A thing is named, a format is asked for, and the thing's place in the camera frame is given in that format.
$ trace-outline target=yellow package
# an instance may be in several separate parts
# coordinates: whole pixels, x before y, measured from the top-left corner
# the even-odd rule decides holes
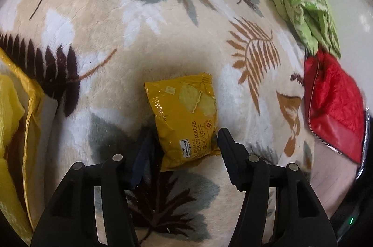
[[[201,73],[147,82],[145,89],[165,152],[161,171],[190,166],[207,154],[220,154],[211,75]]]

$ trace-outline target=beige fleece blanket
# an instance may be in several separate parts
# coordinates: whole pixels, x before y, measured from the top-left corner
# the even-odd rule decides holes
[[[219,127],[272,164],[311,172],[304,53],[271,0],[8,0],[0,47],[59,102],[47,200],[72,163],[109,159],[154,123],[144,82],[200,72],[213,76]],[[145,189],[158,202],[141,202]],[[270,195],[264,241],[274,219]],[[217,247],[228,245],[243,197],[213,156],[178,172],[153,168],[130,207],[142,246]],[[33,227],[39,216],[31,216]]]

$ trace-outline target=yellow snack package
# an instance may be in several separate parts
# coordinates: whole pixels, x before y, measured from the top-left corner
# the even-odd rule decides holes
[[[165,152],[161,171],[191,166],[208,154],[220,154],[216,144],[216,99],[210,74],[145,83]]]

